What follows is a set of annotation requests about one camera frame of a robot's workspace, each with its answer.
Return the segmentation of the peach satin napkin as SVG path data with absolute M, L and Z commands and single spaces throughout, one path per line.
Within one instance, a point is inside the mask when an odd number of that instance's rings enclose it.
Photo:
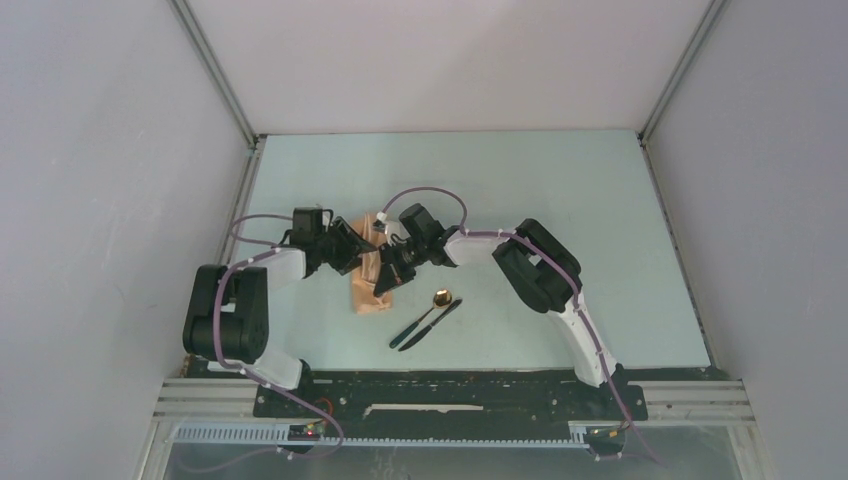
M 375 213 L 366 213 L 352 226 L 366 242 L 372 246 L 380 247 L 387 243 L 387 238 L 384 233 L 373 229 L 372 224 L 375 220 Z M 379 272 L 380 255 L 377 251 L 374 251 L 363 254 L 361 265 L 350 274 L 353 308 L 359 315 L 388 311 L 393 307 L 392 293 L 385 293 L 382 296 L 374 294 Z

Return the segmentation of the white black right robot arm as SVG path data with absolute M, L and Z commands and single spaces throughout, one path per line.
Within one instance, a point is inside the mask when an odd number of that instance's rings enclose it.
M 585 411 L 606 418 L 620 407 L 622 395 L 615 385 L 619 364 L 588 311 L 582 267 L 540 222 L 528 218 L 512 231 L 446 228 L 415 204 L 400 215 L 399 223 L 407 235 L 392 235 L 379 247 L 375 296 L 411 282 L 425 263 L 456 268 L 492 261 L 524 305 L 555 319 L 575 374 L 586 384 L 581 392 Z

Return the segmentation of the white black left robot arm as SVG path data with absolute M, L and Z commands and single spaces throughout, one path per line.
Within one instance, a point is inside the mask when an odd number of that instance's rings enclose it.
M 269 344 L 270 294 L 323 265 L 346 275 L 377 248 L 330 209 L 297 208 L 287 219 L 290 228 L 280 241 L 266 242 L 265 251 L 232 265 L 198 268 L 182 343 L 191 355 L 279 388 L 278 404 L 299 417 L 314 408 L 316 390 L 301 380 L 303 360 Z

